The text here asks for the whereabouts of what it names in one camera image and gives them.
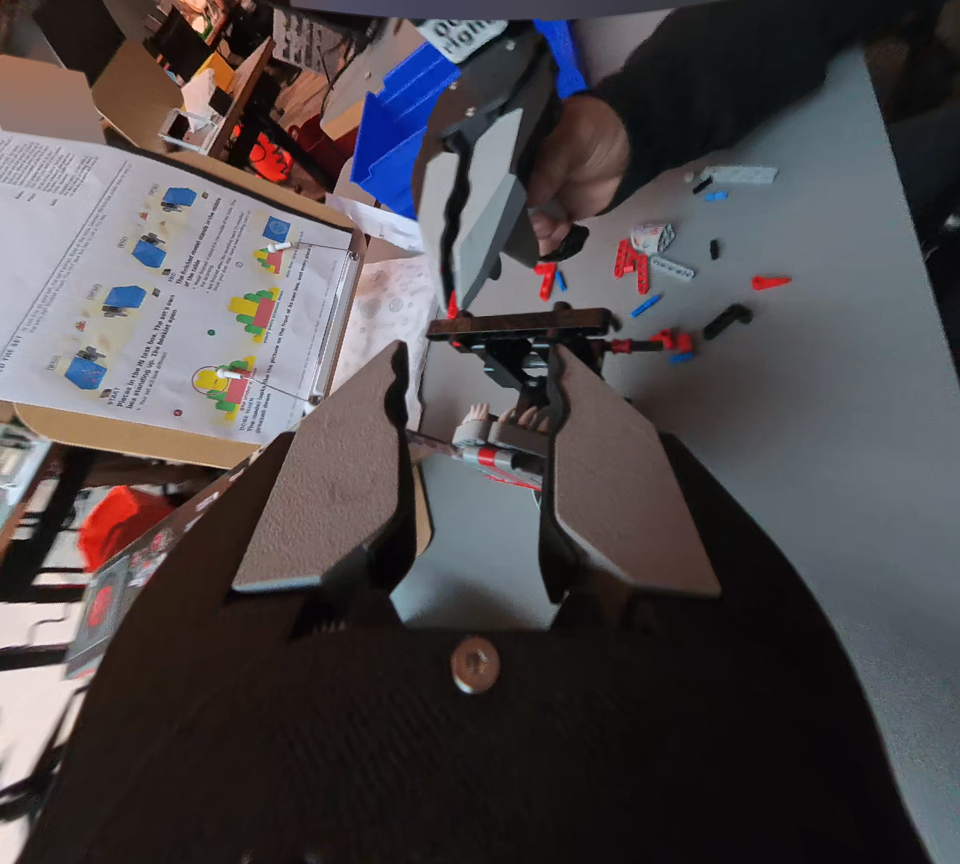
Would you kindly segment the blue plastic bin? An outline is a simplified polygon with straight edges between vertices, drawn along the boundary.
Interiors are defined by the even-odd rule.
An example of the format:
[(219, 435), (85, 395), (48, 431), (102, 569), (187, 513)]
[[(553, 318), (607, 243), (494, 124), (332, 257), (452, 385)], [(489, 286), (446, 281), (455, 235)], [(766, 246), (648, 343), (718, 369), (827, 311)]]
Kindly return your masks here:
[(425, 42), (386, 74), (378, 93), (366, 93), (350, 175), (381, 206), (411, 220), (428, 118), (469, 54), (502, 37), (508, 22), (430, 19), (413, 26)]

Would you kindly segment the person's right hand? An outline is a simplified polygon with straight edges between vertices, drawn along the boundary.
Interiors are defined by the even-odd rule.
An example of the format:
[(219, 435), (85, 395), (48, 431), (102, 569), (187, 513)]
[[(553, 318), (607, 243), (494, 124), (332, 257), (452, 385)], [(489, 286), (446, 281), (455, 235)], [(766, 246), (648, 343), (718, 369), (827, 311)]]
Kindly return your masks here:
[(538, 148), (526, 190), (542, 258), (558, 250), (574, 224), (608, 208), (630, 156), (626, 128), (606, 102), (589, 94), (563, 102), (557, 126)]

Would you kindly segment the patterned paper bag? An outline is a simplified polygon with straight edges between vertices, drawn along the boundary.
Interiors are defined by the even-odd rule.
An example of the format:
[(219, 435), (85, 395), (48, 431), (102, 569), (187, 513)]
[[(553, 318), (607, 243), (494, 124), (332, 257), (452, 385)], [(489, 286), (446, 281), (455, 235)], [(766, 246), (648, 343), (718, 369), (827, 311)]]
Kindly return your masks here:
[(366, 262), (361, 270), (331, 385), (336, 390), (390, 343), (407, 349), (407, 398), (416, 402), (426, 365), (426, 331), (438, 300), (424, 255)]

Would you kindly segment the black bent toy beam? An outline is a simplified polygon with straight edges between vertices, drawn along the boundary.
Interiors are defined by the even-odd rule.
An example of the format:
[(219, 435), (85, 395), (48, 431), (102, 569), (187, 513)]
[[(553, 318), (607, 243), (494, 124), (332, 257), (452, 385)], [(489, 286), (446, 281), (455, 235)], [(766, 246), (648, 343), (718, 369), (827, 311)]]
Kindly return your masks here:
[(702, 340), (712, 342), (726, 330), (735, 325), (748, 326), (754, 319), (753, 310), (747, 305), (735, 302), (727, 306), (702, 329)]

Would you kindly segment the grey red toy brick model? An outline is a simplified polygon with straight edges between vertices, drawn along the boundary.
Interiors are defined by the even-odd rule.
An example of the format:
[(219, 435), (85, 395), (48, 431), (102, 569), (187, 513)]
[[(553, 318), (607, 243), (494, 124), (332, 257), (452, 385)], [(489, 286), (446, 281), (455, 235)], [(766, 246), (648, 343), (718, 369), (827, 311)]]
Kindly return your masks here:
[(582, 332), (552, 332), (522, 338), (462, 336), (445, 343), (458, 354), (471, 354), (483, 364), (486, 377), (515, 391), (515, 404), (494, 414), (485, 402), (472, 404), (453, 439), (439, 440), (408, 430), (409, 443), (426, 454), (438, 453), (466, 464), (486, 478), (539, 495), (543, 489), (548, 449), (548, 359), (556, 345), (566, 346), (597, 376), (608, 354), (660, 353), (659, 342), (609, 339)]

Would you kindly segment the clear acrylic holder bar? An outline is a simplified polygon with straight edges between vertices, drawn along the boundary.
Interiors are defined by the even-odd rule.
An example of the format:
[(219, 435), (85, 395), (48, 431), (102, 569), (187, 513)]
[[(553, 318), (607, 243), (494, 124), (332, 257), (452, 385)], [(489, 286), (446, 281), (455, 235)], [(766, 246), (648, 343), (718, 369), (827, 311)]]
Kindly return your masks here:
[(333, 307), (318, 353), (317, 372), (306, 398), (306, 403), (309, 406), (318, 405), (331, 393), (362, 266), (363, 255), (357, 250), (349, 250), (343, 262)]

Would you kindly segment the person's right forearm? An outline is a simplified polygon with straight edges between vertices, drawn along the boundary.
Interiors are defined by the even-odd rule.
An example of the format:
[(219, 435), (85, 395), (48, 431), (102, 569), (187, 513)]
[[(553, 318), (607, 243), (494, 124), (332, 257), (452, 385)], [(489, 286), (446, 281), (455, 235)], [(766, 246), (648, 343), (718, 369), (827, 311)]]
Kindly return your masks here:
[(729, 149), (817, 90), (844, 48), (889, 17), (875, 0), (730, 0), (662, 20), (591, 90), (628, 156), (610, 211), (668, 170)]

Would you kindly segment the cardboard toy set box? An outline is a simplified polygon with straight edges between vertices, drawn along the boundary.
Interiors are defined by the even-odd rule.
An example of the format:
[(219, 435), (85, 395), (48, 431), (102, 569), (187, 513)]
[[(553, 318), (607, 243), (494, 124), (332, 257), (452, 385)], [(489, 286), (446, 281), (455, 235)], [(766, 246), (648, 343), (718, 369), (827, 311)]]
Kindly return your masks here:
[(151, 527), (94, 576), (68, 678), (123, 690), (236, 669), (286, 642), (297, 594), (241, 594), (234, 577), (294, 440), (284, 433)]

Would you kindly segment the long black toy beam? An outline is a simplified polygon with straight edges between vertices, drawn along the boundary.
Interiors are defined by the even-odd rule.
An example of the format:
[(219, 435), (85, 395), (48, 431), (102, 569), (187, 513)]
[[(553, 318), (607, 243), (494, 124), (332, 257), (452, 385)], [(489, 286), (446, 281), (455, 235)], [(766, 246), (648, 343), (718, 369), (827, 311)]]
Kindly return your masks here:
[(622, 322), (607, 308), (559, 308), (531, 313), (472, 316), (462, 311), (455, 318), (435, 319), (425, 332), (430, 342), (450, 342), (462, 336), (486, 335), (492, 339), (529, 338), (552, 332), (582, 332), (603, 336), (621, 330)]

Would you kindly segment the plain white paper bag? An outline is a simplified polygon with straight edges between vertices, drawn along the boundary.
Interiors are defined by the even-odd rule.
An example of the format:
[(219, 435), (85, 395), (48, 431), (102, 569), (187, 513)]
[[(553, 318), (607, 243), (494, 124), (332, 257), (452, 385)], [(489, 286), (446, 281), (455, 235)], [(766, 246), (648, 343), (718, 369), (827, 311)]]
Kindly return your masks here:
[(421, 228), (416, 219), (331, 193), (325, 195), (325, 204), (349, 218), (369, 238), (385, 241), (414, 256), (421, 256), (425, 252)]

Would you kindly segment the long white toy beam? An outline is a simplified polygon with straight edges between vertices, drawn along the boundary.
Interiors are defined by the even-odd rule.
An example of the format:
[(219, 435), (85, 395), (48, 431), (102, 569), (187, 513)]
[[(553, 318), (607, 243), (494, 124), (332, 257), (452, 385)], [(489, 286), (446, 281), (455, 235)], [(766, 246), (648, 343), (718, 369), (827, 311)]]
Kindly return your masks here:
[(771, 165), (722, 164), (705, 167), (700, 181), (714, 186), (771, 186), (779, 168)]

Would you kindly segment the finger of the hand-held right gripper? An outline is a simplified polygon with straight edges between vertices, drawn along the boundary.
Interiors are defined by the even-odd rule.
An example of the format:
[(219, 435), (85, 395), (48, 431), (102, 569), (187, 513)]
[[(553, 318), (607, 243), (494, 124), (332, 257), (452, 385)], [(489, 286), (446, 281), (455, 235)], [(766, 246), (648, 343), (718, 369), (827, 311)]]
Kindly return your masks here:
[(463, 220), (466, 197), (459, 168), (460, 157), (454, 152), (443, 150), (431, 157), (424, 168), (416, 211), (424, 253), (444, 315), (451, 291), (457, 294), (460, 311), (466, 307), (471, 282), (468, 234)]
[(478, 138), (467, 170), (469, 191), (452, 245), (453, 288), (460, 310), (489, 279), (524, 206), (525, 191), (511, 169), (523, 110), (498, 117)]

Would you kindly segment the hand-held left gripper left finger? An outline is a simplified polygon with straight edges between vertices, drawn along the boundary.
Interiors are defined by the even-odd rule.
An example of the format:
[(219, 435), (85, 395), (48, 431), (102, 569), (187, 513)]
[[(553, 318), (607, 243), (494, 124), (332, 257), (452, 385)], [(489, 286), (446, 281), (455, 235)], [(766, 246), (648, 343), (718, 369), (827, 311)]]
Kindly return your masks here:
[(407, 346), (390, 342), (297, 426), (233, 580), (238, 593), (391, 593), (416, 557)]

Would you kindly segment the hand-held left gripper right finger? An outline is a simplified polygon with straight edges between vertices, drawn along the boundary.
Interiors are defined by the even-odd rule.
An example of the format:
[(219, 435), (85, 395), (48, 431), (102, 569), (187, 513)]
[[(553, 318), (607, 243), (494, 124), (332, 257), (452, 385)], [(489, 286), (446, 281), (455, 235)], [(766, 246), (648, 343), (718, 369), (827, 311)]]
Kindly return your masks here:
[(560, 605), (596, 579), (628, 593), (722, 593), (657, 428), (571, 349), (549, 349), (538, 561)]

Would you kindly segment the small white sign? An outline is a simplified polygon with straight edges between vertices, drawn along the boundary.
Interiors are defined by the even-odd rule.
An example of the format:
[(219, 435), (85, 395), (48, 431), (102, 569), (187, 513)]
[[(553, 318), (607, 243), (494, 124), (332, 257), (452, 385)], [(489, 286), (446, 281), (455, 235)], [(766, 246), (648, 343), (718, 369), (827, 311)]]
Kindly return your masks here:
[(300, 10), (273, 6), (271, 39), (274, 60), (318, 74), (333, 74), (354, 48), (350, 34), (342, 34)]

